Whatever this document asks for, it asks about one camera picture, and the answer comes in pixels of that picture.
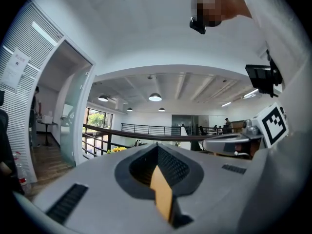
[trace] water bottle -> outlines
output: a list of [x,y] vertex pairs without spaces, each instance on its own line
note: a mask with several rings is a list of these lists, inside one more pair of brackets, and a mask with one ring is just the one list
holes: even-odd
[[28,195],[31,192],[31,185],[27,181],[27,172],[25,171],[23,164],[20,161],[20,152],[16,152],[15,154],[13,154],[13,157],[18,172],[19,183],[23,188],[25,195]]

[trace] trees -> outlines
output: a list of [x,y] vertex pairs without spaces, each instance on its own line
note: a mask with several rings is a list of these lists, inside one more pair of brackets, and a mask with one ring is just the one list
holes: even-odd
[[103,127],[104,114],[95,113],[88,117],[88,125]]

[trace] door frame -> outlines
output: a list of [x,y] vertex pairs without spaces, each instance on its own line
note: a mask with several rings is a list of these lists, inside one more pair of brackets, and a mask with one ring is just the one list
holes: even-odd
[[[48,21],[55,27],[57,28],[62,34],[63,37],[61,38],[61,40],[58,42],[58,44],[52,49],[52,51],[49,53],[48,57],[46,58],[46,60],[44,61],[44,63],[42,64],[41,68],[40,68],[40,72],[38,73],[38,75],[36,76],[33,86],[32,86],[32,90],[31,90],[31,94],[33,94],[35,92],[36,86],[38,84],[38,81],[40,79],[40,76],[43,72],[43,70],[46,68],[47,63],[50,61],[52,55],[55,53],[55,51],[59,48],[59,46],[66,41],[73,49],[75,49],[83,58],[85,58],[90,64],[91,64],[91,68],[90,71],[87,75],[87,78],[85,80],[85,83],[83,85],[83,88],[81,90],[81,94],[78,100],[78,105],[80,105],[77,108],[76,111],[76,115],[77,117],[75,117],[74,120],[74,124],[82,126],[83,125],[83,117],[84,117],[84,109],[87,105],[87,100],[88,100],[88,96],[91,90],[91,86],[93,83],[93,80],[96,76],[95,70],[96,70],[96,63],[93,61],[93,59],[91,57],[89,57],[83,50],[81,50],[63,31],[62,29],[60,29],[52,20],[51,18],[41,9],[41,7],[34,1],[31,0],[31,2],[38,8],[38,10],[48,19]],[[31,100],[28,101],[28,105],[27,105],[27,110],[28,110],[28,114],[30,114],[30,105],[31,105]],[[74,160],[76,165],[79,165],[81,163],[83,163],[85,161],[85,158],[82,155],[82,142],[81,142],[81,136],[82,136],[82,127],[76,127],[74,128],[74,133],[73,133],[73,147],[74,147]]]

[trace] table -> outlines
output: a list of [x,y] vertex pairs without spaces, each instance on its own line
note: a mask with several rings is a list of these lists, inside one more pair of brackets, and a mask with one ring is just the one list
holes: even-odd
[[45,144],[44,146],[52,146],[51,143],[48,142],[48,126],[57,126],[55,122],[52,123],[43,123],[41,120],[37,120],[39,124],[44,124],[45,125]]

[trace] white sleeve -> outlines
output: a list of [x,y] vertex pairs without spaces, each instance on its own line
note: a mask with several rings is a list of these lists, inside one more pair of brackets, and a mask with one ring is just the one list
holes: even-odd
[[245,0],[282,77],[283,87],[311,56],[311,43],[285,0]]

